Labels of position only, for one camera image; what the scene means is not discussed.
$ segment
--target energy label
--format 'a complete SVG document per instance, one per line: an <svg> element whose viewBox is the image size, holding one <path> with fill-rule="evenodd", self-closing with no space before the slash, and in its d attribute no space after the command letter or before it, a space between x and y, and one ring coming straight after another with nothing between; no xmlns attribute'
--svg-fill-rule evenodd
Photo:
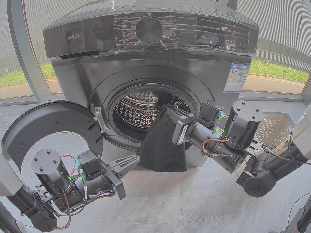
<svg viewBox="0 0 311 233"><path fill-rule="evenodd" d="M245 83L250 65L232 64L224 93L240 93Z"/></svg>

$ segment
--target building wall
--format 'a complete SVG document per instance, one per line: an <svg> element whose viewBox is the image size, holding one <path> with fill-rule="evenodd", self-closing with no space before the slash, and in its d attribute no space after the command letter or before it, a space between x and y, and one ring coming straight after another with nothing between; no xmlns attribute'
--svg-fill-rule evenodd
<svg viewBox="0 0 311 233"><path fill-rule="evenodd" d="M238 0L237 11L260 26L257 59L311 71L310 1Z"/></svg>

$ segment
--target road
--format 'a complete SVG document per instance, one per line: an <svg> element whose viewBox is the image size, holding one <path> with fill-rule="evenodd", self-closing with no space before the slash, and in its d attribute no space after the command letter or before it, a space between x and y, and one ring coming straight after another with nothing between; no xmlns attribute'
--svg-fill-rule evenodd
<svg viewBox="0 0 311 233"><path fill-rule="evenodd" d="M48 80L48 84L52 93L61 92L61 89L56 79ZM270 91L270 92L285 92L285 93L300 94L304 86L305 86L304 84L298 82L290 82L283 79L250 74L246 79L243 89L254 91ZM8 99L31 95L32 92L27 83L0 88L0 99Z"/></svg>
<svg viewBox="0 0 311 233"><path fill-rule="evenodd" d="M62 92L56 79L48 80L48 85L52 93ZM0 88L0 99L9 99L32 95L32 91L27 83L15 84L12 86Z"/></svg>

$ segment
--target icon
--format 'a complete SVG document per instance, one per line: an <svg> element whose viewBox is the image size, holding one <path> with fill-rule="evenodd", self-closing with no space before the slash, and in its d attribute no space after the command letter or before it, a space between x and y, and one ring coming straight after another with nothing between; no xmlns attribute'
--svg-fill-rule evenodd
<svg viewBox="0 0 311 233"><path fill-rule="evenodd" d="M240 41L240 42L239 42L239 47L240 47L240 48L243 48L244 46L245 46L244 41Z"/></svg>

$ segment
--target control panel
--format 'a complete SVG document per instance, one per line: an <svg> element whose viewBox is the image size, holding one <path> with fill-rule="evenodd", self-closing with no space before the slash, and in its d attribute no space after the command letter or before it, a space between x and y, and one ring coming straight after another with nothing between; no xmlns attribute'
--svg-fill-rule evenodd
<svg viewBox="0 0 311 233"><path fill-rule="evenodd" d="M96 16L45 29L46 54L173 49L253 56L258 26L234 19L163 11Z"/></svg>

